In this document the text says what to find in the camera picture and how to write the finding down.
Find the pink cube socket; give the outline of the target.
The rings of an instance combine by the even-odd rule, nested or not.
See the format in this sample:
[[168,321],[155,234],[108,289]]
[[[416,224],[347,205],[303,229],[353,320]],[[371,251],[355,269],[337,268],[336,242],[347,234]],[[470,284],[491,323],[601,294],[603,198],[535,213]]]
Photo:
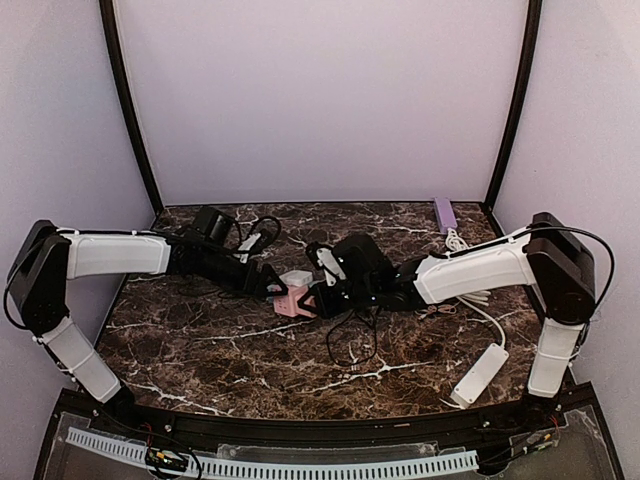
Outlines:
[[304,316],[305,313],[298,305],[299,295],[276,296],[273,301],[274,311],[286,317]]

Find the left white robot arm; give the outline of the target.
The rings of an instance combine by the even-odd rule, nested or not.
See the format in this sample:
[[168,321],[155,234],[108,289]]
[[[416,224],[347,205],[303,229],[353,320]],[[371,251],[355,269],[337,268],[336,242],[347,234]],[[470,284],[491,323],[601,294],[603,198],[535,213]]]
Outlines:
[[68,375],[99,404],[130,406],[134,395],[75,322],[69,285],[84,277],[146,274],[204,278],[232,294],[264,299],[287,286],[253,255],[254,245],[226,248],[195,229],[80,231],[36,221],[13,265],[3,301],[13,304],[18,328],[29,331]]

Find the teal plug with black cable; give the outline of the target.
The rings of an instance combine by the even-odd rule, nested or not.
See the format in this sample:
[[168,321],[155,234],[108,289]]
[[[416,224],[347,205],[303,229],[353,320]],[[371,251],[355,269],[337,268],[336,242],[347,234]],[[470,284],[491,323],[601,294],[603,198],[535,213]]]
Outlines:
[[379,308],[356,309],[346,313],[325,336],[329,359],[341,368],[355,368],[378,353]]

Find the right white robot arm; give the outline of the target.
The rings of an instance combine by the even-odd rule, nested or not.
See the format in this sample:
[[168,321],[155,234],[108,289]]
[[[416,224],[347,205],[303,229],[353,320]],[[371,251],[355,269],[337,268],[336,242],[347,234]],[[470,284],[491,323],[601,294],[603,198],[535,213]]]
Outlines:
[[545,318],[527,391],[552,398],[598,304],[594,257],[580,241],[582,234],[540,212],[509,235],[398,266],[367,234],[350,235],[333,247],[312,242],[306,255],[326,278],[310,287],[309,310],[325,319],[372,307],[410,312],[482,290],[537,288]]

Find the white plug adapter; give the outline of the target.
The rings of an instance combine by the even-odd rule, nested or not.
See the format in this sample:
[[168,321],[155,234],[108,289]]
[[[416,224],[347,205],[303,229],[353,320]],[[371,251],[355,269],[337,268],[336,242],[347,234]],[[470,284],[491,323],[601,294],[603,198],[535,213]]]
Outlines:
[[306,270],[291,270],[279,276],[281,281],[291,287],[308,286],[313,281],[313,273]]

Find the pink plug adapter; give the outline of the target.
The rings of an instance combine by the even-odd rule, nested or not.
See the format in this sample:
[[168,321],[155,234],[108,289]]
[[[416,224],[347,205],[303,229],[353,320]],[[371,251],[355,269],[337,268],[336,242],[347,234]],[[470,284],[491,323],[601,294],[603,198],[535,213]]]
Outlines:
[[317,306],[315,299],[310,297],[304,301],[298,301],[296,303],[296,313],[298,316],[303,316],[306,318],[316,318],[317,314]]

